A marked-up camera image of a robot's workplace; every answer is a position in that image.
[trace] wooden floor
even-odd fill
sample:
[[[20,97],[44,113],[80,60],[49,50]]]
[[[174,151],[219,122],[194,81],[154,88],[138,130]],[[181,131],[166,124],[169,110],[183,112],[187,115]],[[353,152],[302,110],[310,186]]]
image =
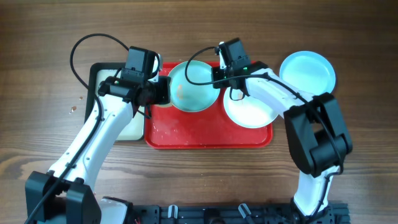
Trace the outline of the wooden floor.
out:
[[[25,220],[26,178],[46,172],[83,126],[86,90],[68,60],[75,42],[95,32],[155,50],[166,62],[234,37],[276,72],[292,52],[324,55],[335,68],[335,96],[354,142],[329,199],[349,204],[352,223],[398,222],[395,0],[51,2],[0,0],[0,223]],[[75,66],[88,81],[92,64],[125,59],[123,48],[98,37],[78,48]],[[217,60],[210,53],[199,59]],[[77,110],[69,114],[72,106]],[[95,191],[136,205],[288,202],[298,174],[277,118],[264,149],[117,144]]]

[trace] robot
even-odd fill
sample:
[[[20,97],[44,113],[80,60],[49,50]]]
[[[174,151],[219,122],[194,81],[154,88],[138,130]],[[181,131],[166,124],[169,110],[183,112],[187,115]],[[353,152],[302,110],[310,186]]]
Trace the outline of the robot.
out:
[[[121,43],[106,34],[97,35]],[[91,36],[96,34],[84,37],[72,50],[71,67],[76,76],[74,50]],[[162,57],[151,50],[122,45],[128,49],[128,56],[121,77],[108,77],[101,83],[90,117],[61,158],[46,174],[33,171],[27,179],[26,223],[349,223],[347,204],[327,200],[332,178],[343,173],[345,156],[353,148],[336,99],[329,93],[314,96],[300,91],[266,64],[252,63],[239,39],[196,53],[187,63],[185,76],[194,85],[241,90],[244,96],[261,100],[284,118],[290,155],[300,170],[298,189],[290,204],[162,208],[133,206],[110,197],[97,202],[93,192],[101,165],[138,107],[170,103],[170,78],[159,76]],[[220,65],[212,68],[212,82],[193,83],[187,68],[206,50],[215,51]],[[323,129],[314,133],[313,123],[320,123]],[[62,192],[66,197],[58,197]]]

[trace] brown surface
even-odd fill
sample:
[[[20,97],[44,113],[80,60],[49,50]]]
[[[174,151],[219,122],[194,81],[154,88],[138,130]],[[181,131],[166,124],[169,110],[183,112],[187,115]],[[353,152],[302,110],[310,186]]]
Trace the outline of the brown surface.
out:
[[[276,71],[298,50],[326,56],[338,75],[335,95],[354,142],[330,199],[349,203],[353,223],[397,223],[394,0],[107,2],[0,5],[0,223],[24,221],[26,178],[33,170],[45,172],[83,125],[86,91],[68,58],[73,44],[94,32],[155,50],[166,62],[237,36],[254,60]],[[94,38],[79,47],[75,66],[88,80],[93,63],[125,59],[120,46]],[[200,59],[216,60],[211,54]],[[77,110],[69,114],[72,106]],[[143,141],[118,144],[103,164],[96,193],[137,205],[288,202],[297,180],[278,118],[265,149],[156,151]]]

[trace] white plate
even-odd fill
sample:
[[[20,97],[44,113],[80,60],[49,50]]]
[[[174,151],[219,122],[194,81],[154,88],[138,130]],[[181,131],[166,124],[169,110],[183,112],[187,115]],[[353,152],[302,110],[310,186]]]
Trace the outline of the white plate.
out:
[[[331,93],[336,85],[336,74],[330,62],[309,51],[289,55],[280,66],[279,77],[314,95]]]
[[[224,109],[226,114],[233,122],[244,128],[262,128],[267,126],[278,114],[263,102],[251,97],[245,96],[243,100],[233,101],[229,98],[231,87],[225,90]],[[232,90],[232,99],[242,98],[242,91]]]
[[[199,112],[207,109],[218,98],[220,89],[214,89],[213,85],[193,85],[185,78],[185,66],[183,62],[170,71],[169,77],[171,103],[185,112]],[[191,61],[188,66],[188,77],[192,82],[211,82],[211,66],[205,62]]]
[[[96,85],[95,85],[95,94],[98,96],[98,87],[100,83],[106,78],[113,76],[116,73],[116,70],[100,70],[97,73]],[[144,112],[143,107],[139,107],[139,111]],[[144,135],[144,116],[140,113],[136,113],[134,118],[131,119],[131,122],[120,132],[117,141],[135,141],[139,140]]]

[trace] light blue plate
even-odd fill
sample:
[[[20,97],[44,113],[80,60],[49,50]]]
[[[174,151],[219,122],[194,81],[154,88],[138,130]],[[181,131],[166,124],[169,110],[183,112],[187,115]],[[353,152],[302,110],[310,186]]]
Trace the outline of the light blue plate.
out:
[[[199,112],[211,106],[220,94],[220,89],[213,85],[193,85],[185,78],[183,62],[171,70],[169,77],[171,103],[178,109],[186,112]],[[191,61],[188,66],[188,78],[197,83],[211,82],[211,66],[205,62]]]
[[[336,85],[336,74],[330,62],[310,51],[289,55],[280,66],[279,77],[314,95],[331,93]]]

